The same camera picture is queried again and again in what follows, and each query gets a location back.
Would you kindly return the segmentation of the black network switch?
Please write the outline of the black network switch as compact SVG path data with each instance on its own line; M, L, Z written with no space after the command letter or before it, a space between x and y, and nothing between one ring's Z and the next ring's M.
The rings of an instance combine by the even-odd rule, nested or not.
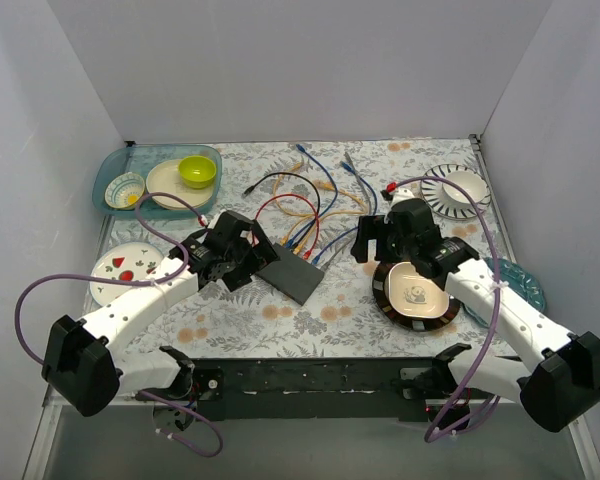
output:
M279 259L259 271L257 276L297 304L304 305L325 273L289 249L279 244L273 247Z

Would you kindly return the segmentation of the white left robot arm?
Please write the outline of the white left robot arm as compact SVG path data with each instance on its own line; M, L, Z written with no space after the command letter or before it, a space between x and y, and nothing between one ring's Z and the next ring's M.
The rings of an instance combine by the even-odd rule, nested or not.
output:
M234 291L279 258L259 223L233 211L190 234L148 276L79 320L63 316L51 328L42 377L81 415L102 411L117 395L147 390L185 399L193 361L171 346L129 355L127 346L171 307L211 282Z

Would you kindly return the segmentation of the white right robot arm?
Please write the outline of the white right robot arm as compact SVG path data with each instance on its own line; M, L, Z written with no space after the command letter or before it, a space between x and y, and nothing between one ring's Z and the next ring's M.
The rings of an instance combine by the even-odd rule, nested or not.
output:
M520 404L549 432L559 432L600 402L600 338L575 334L553 322L506 286L475 249L443 237L421 199L396 200L386 215L363 216L351 253L368 259L375 241L381 263L410 262L416 272L481 316L515 351L516 358L491 356L456 344L436 355L413 385L444 397L466 388Z

